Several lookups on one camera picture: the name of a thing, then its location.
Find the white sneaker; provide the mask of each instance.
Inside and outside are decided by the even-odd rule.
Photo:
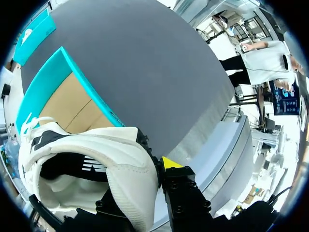
[[[21,128],[20,176],[27,190],[52,211],[95,211],[108,188],[137,231],[154,221],[158,179],[154,163],[136,142],[138,129],[114,127],[69,134],[57,123]]]

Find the desk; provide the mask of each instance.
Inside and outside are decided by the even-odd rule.
[[[23,90],[63,46],[117,117],[149,137],[154,155],[168,155],[190,134],[175,152],[190,161],[234,94],[200,35],[157,1],[74,0],[51,16],[56,30],[22,67]]]
[[[243,96],[242,100],[238,100],[237,103],[233,103],[230,104],[230,106],[235,106],[235,105],[256,105],[258,110],[259,110],[259,128],[262,129],[265,127],[265,106],[264,106],[264,100],[265,100],[265,96],[269,97],[270,93],[263,92],[263,87],[262,86],[258,86],[256,89],[256,94],[252,94],[252,95],[246,95]]]

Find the person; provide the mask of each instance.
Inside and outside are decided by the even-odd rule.
[[[304,74],[302,66],[281,41],[244,43],[242,46],[245,46],[248,53],[220,60],[226,71],[242,70],[229,75],[234,87],[239,84],[259,85],[274,81],[277,87],[290,91],[295,81],[295,72]],[[283,55],[287,57],[287,67]]]

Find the cable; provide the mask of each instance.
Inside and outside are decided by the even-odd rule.
[[[287,191],[287,190],[289,190],[289,189],[291,189],[291,188],[292,188],[292,186],[287,187],[285,190],[281,191],[281,192],[278,193],[276,196],[270,198],[270,199],[267,201],[267,203],[268,203],[268,204],[272,204],[272,203],[273,203],[278,197],[280,197],[285,191]]]

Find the cardboard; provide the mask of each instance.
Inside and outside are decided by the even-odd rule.
[[[71,73],[52,94],[40,113],[40,117],[50,116],[69,133],[81,133],[113,124],[90,99],[83,86]]]
[[[251,204],[251,202],[253,201],[253,199],[254,199],[254,196],[248,195],[243,203],[245,203],[245,204]]]

